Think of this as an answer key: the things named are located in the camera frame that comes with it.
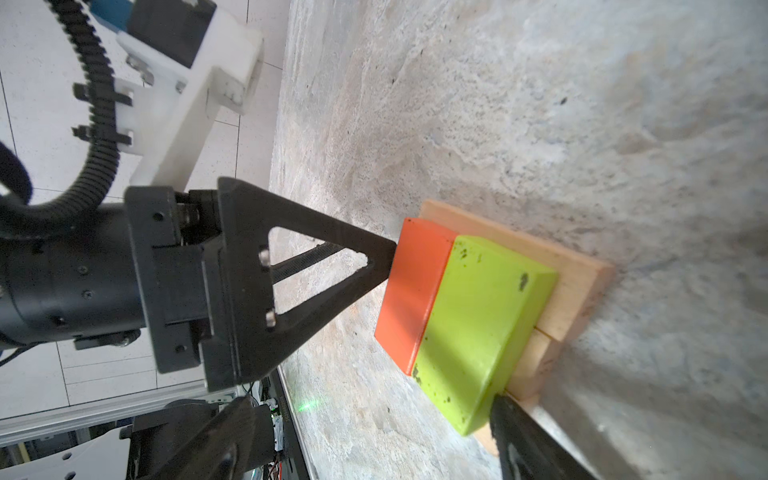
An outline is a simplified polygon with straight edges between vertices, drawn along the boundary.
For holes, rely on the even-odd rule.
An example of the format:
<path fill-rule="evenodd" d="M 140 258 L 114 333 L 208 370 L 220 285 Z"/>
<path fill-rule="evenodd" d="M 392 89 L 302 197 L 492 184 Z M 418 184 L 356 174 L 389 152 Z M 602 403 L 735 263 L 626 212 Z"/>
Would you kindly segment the green wood block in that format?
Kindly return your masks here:
<path fill-rule="evenodd" d="M 488 239 L 456 237 L 412 376 L 458 434 L 488 422 L 558 278 Z"/>

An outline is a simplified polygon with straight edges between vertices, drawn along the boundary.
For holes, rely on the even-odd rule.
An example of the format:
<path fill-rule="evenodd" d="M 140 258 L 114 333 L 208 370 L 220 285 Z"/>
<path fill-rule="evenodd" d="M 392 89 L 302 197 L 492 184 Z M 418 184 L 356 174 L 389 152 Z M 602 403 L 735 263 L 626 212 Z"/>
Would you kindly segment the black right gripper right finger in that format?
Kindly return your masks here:
<path fill-rule="evenodd" d="M 490 429 L 504 480 L 596 479 L 510 397 L 495 396 Z"/>

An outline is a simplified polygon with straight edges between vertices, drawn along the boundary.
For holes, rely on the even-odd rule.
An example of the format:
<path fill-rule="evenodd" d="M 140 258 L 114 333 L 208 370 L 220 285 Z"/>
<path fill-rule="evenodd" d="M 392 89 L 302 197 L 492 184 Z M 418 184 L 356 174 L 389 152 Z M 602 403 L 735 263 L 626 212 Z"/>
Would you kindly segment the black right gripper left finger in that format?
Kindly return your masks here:
<path fill-rule="evenodd" d="M 125 438 L 128 479 L 240 479 L 276 456 L 269 406 L 250 397 L 174 401 L 136 417 Z"/>

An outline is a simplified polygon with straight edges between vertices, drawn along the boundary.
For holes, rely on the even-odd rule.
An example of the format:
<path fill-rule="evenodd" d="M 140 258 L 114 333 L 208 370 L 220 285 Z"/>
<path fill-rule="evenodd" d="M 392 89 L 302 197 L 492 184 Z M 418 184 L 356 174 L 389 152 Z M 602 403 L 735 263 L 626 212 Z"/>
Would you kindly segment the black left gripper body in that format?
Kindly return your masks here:
<path fill-rule="evenodd" d="M 147 334 L 160 372 L 197 367 L 210 334 L 203 245 L 220 234 L 218 216 L 213 190 L 137 187 L 67 233 L 2 240 L 2 349 Z"/>

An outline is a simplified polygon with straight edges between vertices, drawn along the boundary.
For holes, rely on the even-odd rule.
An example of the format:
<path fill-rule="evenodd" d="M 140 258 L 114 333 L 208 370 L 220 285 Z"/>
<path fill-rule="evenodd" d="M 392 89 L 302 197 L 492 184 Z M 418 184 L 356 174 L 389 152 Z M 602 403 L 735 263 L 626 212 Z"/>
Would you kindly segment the orange wood block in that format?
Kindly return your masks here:
<path fill-rule="evenodd" d="M 407 218 L 403 223 L 374 336 L 407 376 L 456 237 L 456 232 L 429 220 Z"/>

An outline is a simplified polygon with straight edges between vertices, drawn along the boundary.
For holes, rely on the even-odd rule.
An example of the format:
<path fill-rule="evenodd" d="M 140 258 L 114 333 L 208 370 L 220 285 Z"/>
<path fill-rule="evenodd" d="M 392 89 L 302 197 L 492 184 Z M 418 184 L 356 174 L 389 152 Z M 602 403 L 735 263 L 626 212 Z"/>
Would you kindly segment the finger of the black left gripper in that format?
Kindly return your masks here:
<path fill-rule="evenodd" d="M 223 390 L 260 380 L 343 310 L 385 281 L 394 241 L 335 219 L 241 180 L 217 183 L 220 234 L 203 247 L 210 334 L 203 340 L 206 385 Z M 274 263 L 275 228 L 320 240 L 320 245 Z M 344 250 L 362 254 L 363 267 L 283 313 L 275 284 Z"/>

